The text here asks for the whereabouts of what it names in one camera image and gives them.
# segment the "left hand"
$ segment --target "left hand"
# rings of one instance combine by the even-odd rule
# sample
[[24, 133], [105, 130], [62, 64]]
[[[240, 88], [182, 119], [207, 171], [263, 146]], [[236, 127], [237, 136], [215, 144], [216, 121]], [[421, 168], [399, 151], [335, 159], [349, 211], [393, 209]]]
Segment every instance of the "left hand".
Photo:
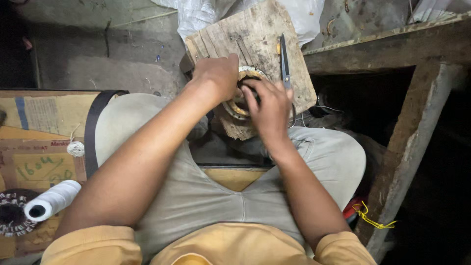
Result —
[[239, 76], [239, 57], [231, 53], [228, 58], [205, 58], [199, 60], [191, 82], [198, 83], [207, 91], [208, 97], [215, 97], [219, 103], [234, 97]]

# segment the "white thread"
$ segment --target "white thread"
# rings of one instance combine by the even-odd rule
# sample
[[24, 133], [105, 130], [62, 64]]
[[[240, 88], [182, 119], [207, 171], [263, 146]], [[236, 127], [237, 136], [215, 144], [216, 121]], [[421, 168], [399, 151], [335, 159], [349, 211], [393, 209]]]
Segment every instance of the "white thread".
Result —
[[[24, 214], [31, 221], [42, 222], [69, 206], [80, 189], [81, 185], [76, 181], [62, 181], [28, 202], [24, 207]], [[33, 207], [42, 208], [42, 211], [39, 211], [39, 214], [38, 212], [35, 214], [34, 210], [32, 211]]]
[[72, 137], [73, 133], [75, 132], [75, 130], [77, 130], [79, 126], [80, 124], [77, 125], [77, 127], [70, 134], [70, 143], [67, 146], [67, 153], [73, 155], [74, 157], [81, 157], [85, 154], [85, 146], [83, 145], [83, 143], [79, 141], [73, 141]]

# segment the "mustard yellow shirt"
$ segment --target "mustard yellow shirt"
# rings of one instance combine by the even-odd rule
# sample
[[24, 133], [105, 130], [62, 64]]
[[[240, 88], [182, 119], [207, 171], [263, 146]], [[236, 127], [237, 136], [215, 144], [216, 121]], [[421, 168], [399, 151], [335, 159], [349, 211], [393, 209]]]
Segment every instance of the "mustard yellow shirt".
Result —
[[[132, 228], [96, 226], [64, 235], [42, 256], [42, 265], [139, 265], [142, 255]], [[314, 259], [281, 230], [262, 224], [220, 223], [167, 246], [151, 265], [318, 265], [375, 264], [351, 232], [327, 235]]]

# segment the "wooden frame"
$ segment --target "wooden frame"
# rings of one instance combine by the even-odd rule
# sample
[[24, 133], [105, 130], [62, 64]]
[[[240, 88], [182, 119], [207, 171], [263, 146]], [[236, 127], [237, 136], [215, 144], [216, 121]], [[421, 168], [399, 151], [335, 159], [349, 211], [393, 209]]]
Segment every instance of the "wooden frame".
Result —
[[[471, 64], [471, 12], [329, 47], [305, 51], [310, 74], [371, 73], [415, 66], [414, 75], [389, 141], [380, 173], [368, 196], [368, 216], [382, 224], [394, 220], [429, 144], [452, 88]], [[388, 229], [359, 221], [355, 234], [376, 262], [385, 255]]]

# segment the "white plastic bag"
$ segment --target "white plastic bag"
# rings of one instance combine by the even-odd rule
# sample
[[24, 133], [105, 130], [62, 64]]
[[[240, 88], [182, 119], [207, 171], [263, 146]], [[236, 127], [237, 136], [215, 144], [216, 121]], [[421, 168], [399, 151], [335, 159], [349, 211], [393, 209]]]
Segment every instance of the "white plastic bag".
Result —
[[[178, 33], [185, 38], [211, 24], [243, 11], [262, 0], [152, 0], [178, 10]], [[277, 0], [282, 4], [298, 34], [299, 45], [313, 40], [320, 32], [319, 19], [324, 0]]]

